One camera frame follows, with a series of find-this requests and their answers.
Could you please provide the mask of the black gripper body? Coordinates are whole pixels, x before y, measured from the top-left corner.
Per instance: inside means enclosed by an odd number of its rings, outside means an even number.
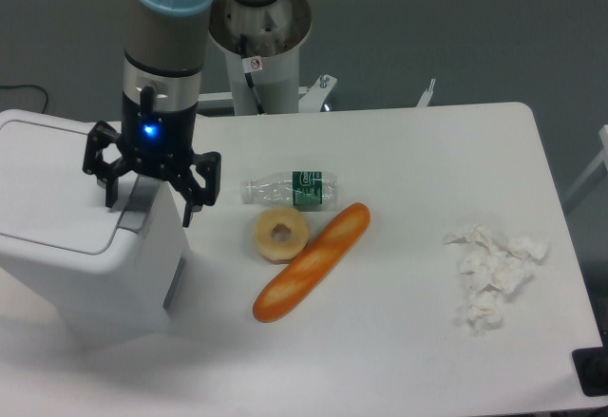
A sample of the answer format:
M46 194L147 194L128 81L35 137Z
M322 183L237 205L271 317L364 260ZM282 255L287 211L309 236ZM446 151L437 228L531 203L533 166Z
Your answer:
M171 183L192 183L192 140L195 105L178 111L141 106L123 95L121 133L116 146L118 177L133 171L139 175Z

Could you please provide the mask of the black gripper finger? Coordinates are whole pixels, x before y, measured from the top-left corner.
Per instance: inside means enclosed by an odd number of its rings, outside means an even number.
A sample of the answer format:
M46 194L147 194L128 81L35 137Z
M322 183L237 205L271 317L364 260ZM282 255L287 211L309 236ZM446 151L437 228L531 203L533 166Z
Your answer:
M112 162L105 160L104 151L115 145L120 156ZM94 175L104 188L104 204L112 208L119 195L119 179L129 173L132 160L124 156L122 134L104 121L96 122L86 136L83 171Z
M221 154L210 151L178 156L167 164L167 180L181 195L185 205L182 226L188 228L195 213L203 206L213 206L219 196L221 180Z

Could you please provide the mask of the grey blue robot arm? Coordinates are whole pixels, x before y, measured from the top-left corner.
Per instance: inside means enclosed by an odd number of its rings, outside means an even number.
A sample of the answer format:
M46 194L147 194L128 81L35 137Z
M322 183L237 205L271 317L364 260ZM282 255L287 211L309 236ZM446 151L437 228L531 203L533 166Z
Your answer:
M238 115L295 113L311 24L306 0L129 0L121 125L93 126L83 164L106 205L129 172L169 182L186 215L213 205L221 157L192 148L207 43L225 54Z

